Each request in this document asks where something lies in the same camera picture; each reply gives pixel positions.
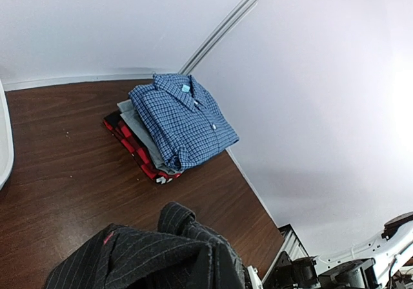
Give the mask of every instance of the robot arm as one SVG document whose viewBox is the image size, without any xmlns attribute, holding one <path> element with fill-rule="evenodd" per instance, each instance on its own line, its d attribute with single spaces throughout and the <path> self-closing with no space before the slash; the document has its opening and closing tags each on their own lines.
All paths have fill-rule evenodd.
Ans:
<svg viewBox="0 0 413 289">
<path fill-rule="evenodd" d="M 412 257 L 413 212 L 389 221 L 382 232 L 341 252 L 292 262 L 281 254 L 263 287 L 381 289 Z"/>
</svg>

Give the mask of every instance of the white wall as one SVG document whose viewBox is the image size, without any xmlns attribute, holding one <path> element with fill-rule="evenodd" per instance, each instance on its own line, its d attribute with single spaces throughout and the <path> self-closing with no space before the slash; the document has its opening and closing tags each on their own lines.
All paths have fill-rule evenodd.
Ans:
<svg viewBox="0 0 413 289">
<path fill-rule="evenodd" d="M 261 0 L 194 70 L 276 223 L 311 254 L 413 210 L 413 86 L 394 71 L 389 27 L 413 21 L 392 1 Z"/>
<path fill-rule="evenodd" d="M 178 71 L 239 1 L 0 0 L 0 78 Z"/>
</svg>

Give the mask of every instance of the shirt label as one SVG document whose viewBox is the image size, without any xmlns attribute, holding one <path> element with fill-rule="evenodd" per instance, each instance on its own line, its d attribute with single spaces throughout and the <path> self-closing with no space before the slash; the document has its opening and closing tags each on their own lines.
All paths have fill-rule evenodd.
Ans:
<svg viewBox="0 0 413 289">
<path fill-rule="evenodd" d="M 188 85 L 182 85 L 182 92 L 189 92 L 190 87 Z"/>
</svg>

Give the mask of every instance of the white container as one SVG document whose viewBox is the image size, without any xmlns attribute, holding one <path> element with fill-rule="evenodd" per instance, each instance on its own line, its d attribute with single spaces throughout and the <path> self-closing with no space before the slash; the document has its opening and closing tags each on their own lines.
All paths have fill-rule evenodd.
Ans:
<svg viewBox="0 0 413 289">
<path fill-rule="evenodd" d="M 12 172 L 14 160 L 12 125 L 3 84 L 0 81 L 0 190 Z"/>
</svg>

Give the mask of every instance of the shirt collar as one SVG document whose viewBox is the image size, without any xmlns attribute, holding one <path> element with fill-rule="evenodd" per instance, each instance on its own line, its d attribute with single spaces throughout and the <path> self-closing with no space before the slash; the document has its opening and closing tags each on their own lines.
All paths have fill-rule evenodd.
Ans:
<svg viewBox="0 0 413 289">
<path fill-rule="evenodd" d="M 183 85 L 189 86 L 190 91 L 182 91 Z M 203 88 L 192 75 L 154 74 L 154 86 L 158 90 L 168 92 L 191 111 L 195 111 L 194 101 L 206 104 Z"/>
</svg>

